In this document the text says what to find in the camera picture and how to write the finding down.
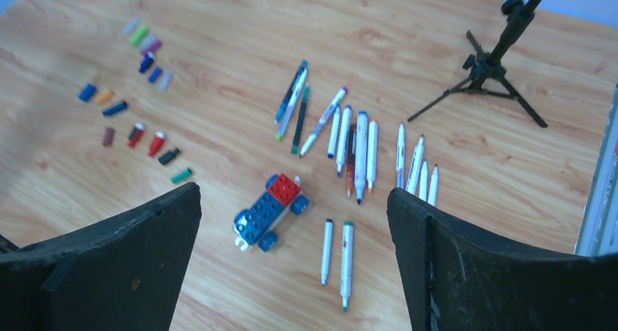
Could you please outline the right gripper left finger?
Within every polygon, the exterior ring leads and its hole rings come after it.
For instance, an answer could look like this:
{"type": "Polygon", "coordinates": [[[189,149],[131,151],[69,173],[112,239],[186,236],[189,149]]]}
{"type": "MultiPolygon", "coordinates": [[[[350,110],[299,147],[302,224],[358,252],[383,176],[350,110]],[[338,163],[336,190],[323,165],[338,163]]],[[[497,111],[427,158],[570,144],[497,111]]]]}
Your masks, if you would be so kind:
{"type": "Polygon", "coordinates": [[[200,188],[1,255],[3,330],[168,330],[200,227],[200,188]]]}

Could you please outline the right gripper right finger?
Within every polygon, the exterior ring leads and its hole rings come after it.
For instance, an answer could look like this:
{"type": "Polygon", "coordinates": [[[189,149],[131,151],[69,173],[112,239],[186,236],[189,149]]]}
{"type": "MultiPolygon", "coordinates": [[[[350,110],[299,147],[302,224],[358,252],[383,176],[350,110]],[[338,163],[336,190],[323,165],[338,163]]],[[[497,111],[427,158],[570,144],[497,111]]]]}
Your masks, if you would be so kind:
{"type": "Polygon", "coordinates": [[[531,246],[401,188],[387,200],[414,330],[615,330],[617,256],[531,246]]]}

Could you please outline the brown cap marker horizontal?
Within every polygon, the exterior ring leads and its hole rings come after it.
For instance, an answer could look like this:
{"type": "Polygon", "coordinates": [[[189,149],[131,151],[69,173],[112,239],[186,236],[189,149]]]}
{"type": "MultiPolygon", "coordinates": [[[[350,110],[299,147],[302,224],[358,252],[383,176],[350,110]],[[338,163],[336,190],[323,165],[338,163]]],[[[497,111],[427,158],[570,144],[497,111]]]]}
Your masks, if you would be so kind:
{"type": "Polygon", "coordinates": [[[423,161],[424,154],[424,139],[424,135],[421,134],[419,136],[418,143],[415,145],[413,150],[410,162],[410,171],[405,189],[413,195],[417,192],[418,180],[421,172],[421,163],[423,161]]]}

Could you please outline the green marker cap large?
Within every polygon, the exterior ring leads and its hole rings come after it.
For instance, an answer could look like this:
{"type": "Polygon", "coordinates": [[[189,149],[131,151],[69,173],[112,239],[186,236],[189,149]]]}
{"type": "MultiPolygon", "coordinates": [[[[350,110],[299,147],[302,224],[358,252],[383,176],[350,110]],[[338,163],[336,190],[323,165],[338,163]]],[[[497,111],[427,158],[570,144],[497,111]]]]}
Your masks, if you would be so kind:
{"type": "Polygon", "coordinates": [[[193,170],[190,167],[186,167],[184,170],[178,172],[171,177],[173,184],[180,184],[188,180],[193,175],[193,170]]]}

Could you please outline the brown marker cap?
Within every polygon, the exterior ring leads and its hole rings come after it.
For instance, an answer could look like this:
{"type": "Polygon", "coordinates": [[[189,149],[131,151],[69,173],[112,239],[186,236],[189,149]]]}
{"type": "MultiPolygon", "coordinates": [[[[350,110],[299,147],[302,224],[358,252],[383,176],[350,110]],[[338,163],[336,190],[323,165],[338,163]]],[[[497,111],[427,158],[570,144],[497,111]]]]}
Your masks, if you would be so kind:
{"type": "Polygon", "coordinates": [[[114,142],[115,129],[112,127],[106,127],[103,135],[102,145],[104,147],[110,147],[114,142]]]}

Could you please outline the orange red cap marker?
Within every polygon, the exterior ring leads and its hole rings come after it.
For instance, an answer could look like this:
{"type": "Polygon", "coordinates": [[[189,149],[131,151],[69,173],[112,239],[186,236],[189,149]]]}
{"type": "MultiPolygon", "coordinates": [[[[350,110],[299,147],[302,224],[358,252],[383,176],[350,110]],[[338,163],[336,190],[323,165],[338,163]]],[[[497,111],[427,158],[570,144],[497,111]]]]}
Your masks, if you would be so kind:
{"type": "Polygon", "coordinates": [[[347,196],[351,197],[354,188],[355,162],[356,162],[356,118],[351,119],[348,128],[347,159],[346,159],[346,189],[347,196]]]}

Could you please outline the navy blue pen cap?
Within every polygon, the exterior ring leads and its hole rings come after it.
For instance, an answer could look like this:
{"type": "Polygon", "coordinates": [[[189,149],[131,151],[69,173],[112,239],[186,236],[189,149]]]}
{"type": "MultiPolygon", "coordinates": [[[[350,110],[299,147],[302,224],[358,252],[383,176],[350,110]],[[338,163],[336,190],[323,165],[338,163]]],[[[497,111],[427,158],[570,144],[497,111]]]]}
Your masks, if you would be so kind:
{"type": "Polygon", "coordinates": [[[128,103],[125,100],[121,100],[109,107],[106,107],[105,109],[102,110],[102,115],[104,117],[111,117],[114,116],[116,114],[119,114],[120,112],[125,111],[128,108],[128,103]]]}

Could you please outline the purple tip white marker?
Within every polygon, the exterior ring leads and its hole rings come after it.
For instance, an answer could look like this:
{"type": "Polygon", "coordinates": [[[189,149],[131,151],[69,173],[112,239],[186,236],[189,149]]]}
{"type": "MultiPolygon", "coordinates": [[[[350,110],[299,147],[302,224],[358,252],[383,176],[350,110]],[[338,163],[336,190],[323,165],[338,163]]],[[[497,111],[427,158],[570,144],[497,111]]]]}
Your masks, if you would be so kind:
{"type": "Polygon", "coordinates": [[[346,105],[343,114],[341,116],[340,121],[340,132],[338,138],[337,145],[337,154],[336,154],[336,166],[337,166],[337,176],[341,177],[343,173],[343,165],[345,163],[346,158],[346,147],[347,147],[347,137],[349,126],[351,123],[352,117],[352,108],[350,105],[346,105]]]}

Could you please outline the blue marker cap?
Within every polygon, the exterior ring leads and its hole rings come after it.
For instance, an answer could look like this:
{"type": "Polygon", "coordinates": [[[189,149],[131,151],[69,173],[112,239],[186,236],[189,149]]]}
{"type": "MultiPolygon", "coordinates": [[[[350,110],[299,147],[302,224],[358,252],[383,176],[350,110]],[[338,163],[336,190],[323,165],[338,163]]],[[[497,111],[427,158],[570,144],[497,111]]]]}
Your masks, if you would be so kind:
{"type": "Polygon", "coordinates": [[[88,102],[96,94],[97,88],[91,83],[87,83],[78,94],[80,101],[88,102]]]}

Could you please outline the clear cap grey pen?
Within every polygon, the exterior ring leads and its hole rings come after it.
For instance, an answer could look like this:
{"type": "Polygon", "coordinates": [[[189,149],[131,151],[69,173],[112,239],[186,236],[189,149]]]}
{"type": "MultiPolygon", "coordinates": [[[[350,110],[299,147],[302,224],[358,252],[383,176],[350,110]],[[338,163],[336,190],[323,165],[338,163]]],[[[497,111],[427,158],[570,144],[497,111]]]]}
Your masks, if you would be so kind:
{"type": "Polygon", "coordinates": [[[306,66],[308,65],[308,62],[306,60],[302,60],[301,64],[299,65],[296,74],[294,75],[294,79],[292,80],[285,96],[283,97],[283,100],[278,108],[277,113],[275,114],[275,118],[274,118],[274,123],[277,124],[281,118],[283,117],[283,114],[289,104],[289,101],[292,97],[292,93],[294,90],[294,86],[297,83],[297,80],[300,78],[301,73],[306,69],[306,66]]]}

